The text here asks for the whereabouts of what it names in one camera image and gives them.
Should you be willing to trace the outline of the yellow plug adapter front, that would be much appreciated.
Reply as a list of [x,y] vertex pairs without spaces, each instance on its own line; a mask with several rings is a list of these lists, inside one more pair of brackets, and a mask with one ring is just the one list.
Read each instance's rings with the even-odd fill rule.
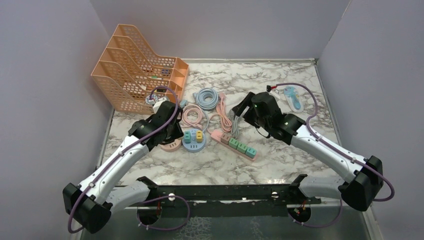
[[197,130],[195,134],[195,140],[197,143],[202,143],[204,140],[204,133],[201,130]]

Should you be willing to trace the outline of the teal plug adapter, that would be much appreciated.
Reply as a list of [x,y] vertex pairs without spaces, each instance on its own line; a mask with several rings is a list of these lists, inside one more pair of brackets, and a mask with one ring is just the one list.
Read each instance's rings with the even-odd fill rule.
[[257,150],[255,148],[252,147],[248,147],[246,149],[245,155],[251,159],[254,159],[257,155]]
[[192,141],[192,134],[189,130],[184,132],[183,141],[186,144],[190,144]]

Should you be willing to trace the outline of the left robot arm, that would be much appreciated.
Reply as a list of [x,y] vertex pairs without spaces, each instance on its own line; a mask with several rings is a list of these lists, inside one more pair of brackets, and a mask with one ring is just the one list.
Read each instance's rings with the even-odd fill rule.
[[76,221],[82,229],[94,234],[101,230],[115,212],[136,203],[152,205],[157,191],[145,183],[136,182],[114,191],[118,181],[141,158],[158,145],[181,138],[180,121],[183,109],[168,100],[155,104],[156,112],[136,121],[115,152],[95,172],[79,184],[68,183],[62,190],[65,211],[69,215],[68,232]]

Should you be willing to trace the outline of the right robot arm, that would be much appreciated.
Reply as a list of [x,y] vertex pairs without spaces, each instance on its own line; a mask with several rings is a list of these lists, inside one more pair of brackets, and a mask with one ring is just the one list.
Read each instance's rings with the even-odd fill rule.
[[365,212],[384,185],[383,163],[376,156],[366,158],[350,152],[307,127],[305,120],[282,113],[268,92],[253,93],[232,109],[267,137],[282,141],[312,155],[336,173],[336,177],[299,176],[288,190],[289,199],[300,204],[307,198],[339,199],[351,208]]

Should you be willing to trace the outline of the green plug adapter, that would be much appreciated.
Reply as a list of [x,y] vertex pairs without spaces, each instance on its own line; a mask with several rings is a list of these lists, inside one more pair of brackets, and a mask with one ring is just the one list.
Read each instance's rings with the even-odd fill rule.
[[230,138],[230,140],[228,141],[228,145],[233,149],[237,149],[239,145],[239,141],[235,138]]
[[244,143],[239,142],[236,150],[242,154],[245,154],[248,149],[248,146]]

